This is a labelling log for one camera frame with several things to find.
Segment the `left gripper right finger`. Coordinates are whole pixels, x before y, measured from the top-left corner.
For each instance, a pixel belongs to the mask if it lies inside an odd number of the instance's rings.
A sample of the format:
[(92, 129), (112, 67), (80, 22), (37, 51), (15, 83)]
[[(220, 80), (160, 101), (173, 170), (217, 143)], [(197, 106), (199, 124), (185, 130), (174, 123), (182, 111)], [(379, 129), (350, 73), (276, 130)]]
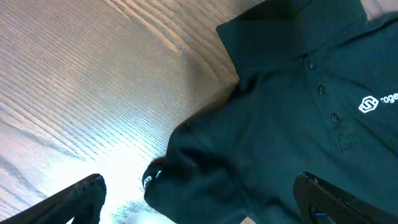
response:
[(295, 178), (294, 199), (305, 224), (394, 224), (397, 216), (309, 173)]

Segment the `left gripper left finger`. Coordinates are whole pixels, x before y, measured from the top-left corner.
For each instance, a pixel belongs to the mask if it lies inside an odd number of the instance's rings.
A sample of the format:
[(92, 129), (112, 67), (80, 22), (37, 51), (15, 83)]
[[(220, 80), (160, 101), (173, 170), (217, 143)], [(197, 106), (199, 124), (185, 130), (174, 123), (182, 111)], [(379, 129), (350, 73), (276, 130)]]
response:
[(100, 174), (91, 174), (1, 224), (98, 224), (106, 198)]

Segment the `black polo shirt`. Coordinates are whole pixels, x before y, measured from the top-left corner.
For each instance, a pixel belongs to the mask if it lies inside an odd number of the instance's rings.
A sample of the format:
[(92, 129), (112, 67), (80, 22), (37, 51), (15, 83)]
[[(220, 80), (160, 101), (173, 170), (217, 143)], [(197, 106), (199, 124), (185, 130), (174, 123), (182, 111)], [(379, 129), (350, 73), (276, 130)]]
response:
[(142, 178), (175, 223), (300, 223), (311, 172), (397, 213), (397, 13), (359, 0), (264, 1), (217, 27), (239, 77)]

